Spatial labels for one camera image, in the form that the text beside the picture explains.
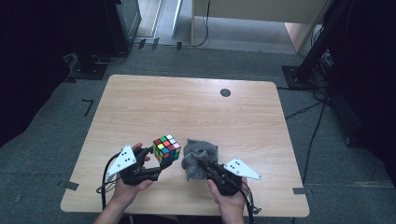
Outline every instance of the black pole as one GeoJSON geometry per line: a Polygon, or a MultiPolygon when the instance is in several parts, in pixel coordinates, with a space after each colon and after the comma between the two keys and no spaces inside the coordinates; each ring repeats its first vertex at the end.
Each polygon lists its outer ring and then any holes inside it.
{"type": "Polygon", "coordinates": [[[347,9],[351,0],[341,0],[335,6],[334,12],[330,16],[328,23],[319,35],[311,50],[309,50],[303,63],[300,66],[282,65],[283,74],[290,89],[317,89],[318,86],[311,82],[311,75],[315,64],[321,58],[328,47],[329,36],[333,32],[335,25],[339,24],[339,19],[347,9]]]}

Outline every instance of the person's right hand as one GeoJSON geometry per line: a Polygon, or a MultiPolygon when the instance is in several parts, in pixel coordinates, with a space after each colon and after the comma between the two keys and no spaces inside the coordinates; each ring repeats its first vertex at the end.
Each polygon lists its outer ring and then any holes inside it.
{"type": "MultiPolygon", "coordinates": [[[[242,181],[248,183],[245,177],[242,178],[242,181]]],[[[219,211],[224,224],[244,223],[244,208],[246,201],[242,193],[237,192],[234,196],[222,196],[213,180],[208,179],[207,184],[210,193],[215,198],[215,202],[219,205],[219,211]]]]}

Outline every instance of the white triangular bracket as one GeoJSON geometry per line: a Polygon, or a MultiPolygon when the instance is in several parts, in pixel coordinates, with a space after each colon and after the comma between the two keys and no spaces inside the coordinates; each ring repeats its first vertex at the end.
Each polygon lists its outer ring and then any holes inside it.
{"type": "Polygon", "coordinates": [[[114,163],[108,169],[106,176],[113,176],[119,171],[128,168],[136,163],[136,157],[132,151],[131,145],[126,145],[114,163]]]}
{"type": "Polygon", "coordinates": [[[249,177],[253,179],[262,179],[261,175],[257,174],[254,170],[252,170],[238,158],[235,158],[224,164],[224,169],[230,171],[235,175],[249,177]]]}

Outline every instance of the gray carpet floor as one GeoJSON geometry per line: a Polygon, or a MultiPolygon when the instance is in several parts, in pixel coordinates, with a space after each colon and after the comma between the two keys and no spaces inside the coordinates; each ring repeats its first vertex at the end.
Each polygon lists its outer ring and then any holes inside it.
{"type": "MultiPolygon", "coordinates": [[[[58,184],[73,172],[109,76],[243,79],[286,87],[281,65],[299,65],[303,59],[296,54],[133,47],[121,62],[107,68],[103,80],[62,83],[29,128],[0,148],[0,223],[92,223],[97,217],[63,212],[60,203],[64,189],[58,184]],[[83,99],[94,100],[87,116],[89,103],[83,99]]],[[[317,102],[311,91],[278,93],[285,116],[317,102]]],[[[257,217],[257,223],[395,224],[396,190],[383,163],[365,148],[346,147],[344,131],[331,105],[324,107],[306,159],[320,110],[316,106],[287,120],[302,176],[309,162],[305,187],[310,215],[296,219],[257,217]]]]}

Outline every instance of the light wood tabletop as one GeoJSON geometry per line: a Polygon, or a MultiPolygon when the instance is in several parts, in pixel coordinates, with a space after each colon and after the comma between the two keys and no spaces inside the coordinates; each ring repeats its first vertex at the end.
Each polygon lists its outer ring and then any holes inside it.
{"type": "MultiPolygon", "coordinates": [[[[167,134],[180,143],[180,158],[139,192],[127,213],[219,214],[206,180],[187,181],[181,167],[183,147],[192,138],[218,146],[220,164],[237,157],[262,176],[247,180],[255,205],[262,208],[256,217],[308,216],[306,196],[293,193],[303,185],[274,83],[127,75],[113,75],[107,82],[70,178],[79,188],[65,191],[62,209],[101,212],[95,190],[107,161],[126,144],[150,147],[167,134]],[[222,96],[222,89],[231,95],[222,96]]],[[[146,166],[158,166],[150,157],[146,166]]]]}

